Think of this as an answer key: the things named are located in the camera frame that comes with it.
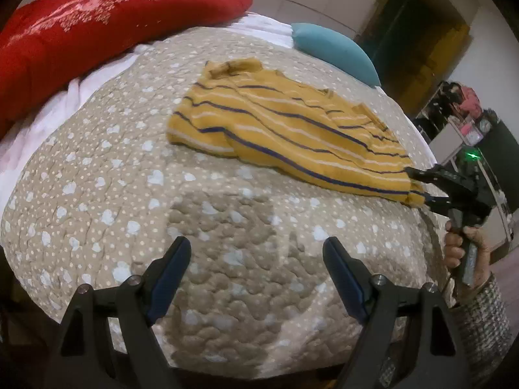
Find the patterned knit sleeve forearm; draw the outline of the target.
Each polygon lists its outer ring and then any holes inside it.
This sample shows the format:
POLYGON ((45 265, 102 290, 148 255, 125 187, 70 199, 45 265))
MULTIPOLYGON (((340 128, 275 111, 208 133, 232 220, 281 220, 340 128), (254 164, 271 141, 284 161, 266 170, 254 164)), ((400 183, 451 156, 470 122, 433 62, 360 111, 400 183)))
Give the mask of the patterned knit sleeve forearm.
POLYGON ((460 334, 472 388, 480 388, 497 370, 510 347, 512 333, 501 291, 493 274, 484 285, 450 309, 460 334))

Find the person right hand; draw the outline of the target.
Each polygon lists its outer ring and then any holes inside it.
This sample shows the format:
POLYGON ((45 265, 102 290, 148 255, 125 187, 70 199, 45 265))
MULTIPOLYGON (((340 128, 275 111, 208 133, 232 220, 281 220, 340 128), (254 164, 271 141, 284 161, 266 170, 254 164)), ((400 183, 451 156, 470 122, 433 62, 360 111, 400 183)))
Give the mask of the person right hand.
POLYGON ((467 304, 475 294, 482 289, 484 284, 490 279, 490 258, 491 251, 488 248, 485 233, 481 228, 464 227, 462 237, 455 233, 451 223, 448 221, 445 226, 447 234, 444 237, 444 264, 448 269, 454 270, 459 267, 465 257, 465 250, 462 248, 465 238, 471 240, 478 248, 478 256, 473 273, 472 286, 455 284, 455 300, 459 304, 467 304))

